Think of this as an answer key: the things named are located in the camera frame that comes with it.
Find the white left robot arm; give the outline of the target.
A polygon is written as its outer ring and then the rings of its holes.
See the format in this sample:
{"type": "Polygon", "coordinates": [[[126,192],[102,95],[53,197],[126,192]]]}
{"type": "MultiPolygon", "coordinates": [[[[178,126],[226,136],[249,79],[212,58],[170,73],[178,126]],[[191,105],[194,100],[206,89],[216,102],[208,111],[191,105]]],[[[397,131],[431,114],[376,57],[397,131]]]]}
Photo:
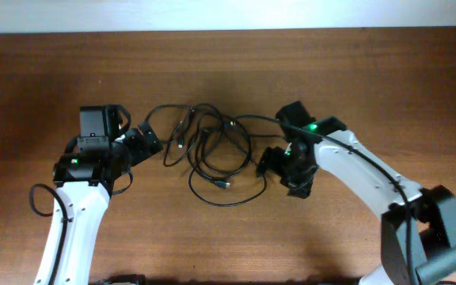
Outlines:
{"type": "Polygon", "coordinates": [[[36,284],[87,284],[101,220],[116,180],[162,150],[152,127],[131,126],[119,104],[83,106],[80,133],[73,137],[53,168],[52,187],[34,184],[54,199],[36,284]]]}

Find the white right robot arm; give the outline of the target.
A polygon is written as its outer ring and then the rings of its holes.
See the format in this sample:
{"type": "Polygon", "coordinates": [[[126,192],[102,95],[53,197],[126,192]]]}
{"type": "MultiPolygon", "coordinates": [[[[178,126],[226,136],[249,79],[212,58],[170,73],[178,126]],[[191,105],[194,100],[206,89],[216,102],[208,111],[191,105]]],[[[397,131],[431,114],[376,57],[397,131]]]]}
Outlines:
{"type": "Polygon", "coordinates": [[[456,272],[456,198],[425,188],[372,154],[334,116],[316,120],[300,101],[273,118],[287,148],[267,148],[257,166],[280,178],[289,196],[310,196],[319,169],[358,196],[381,223],[381,263],[358,284],[439,284],[456,272]]]}

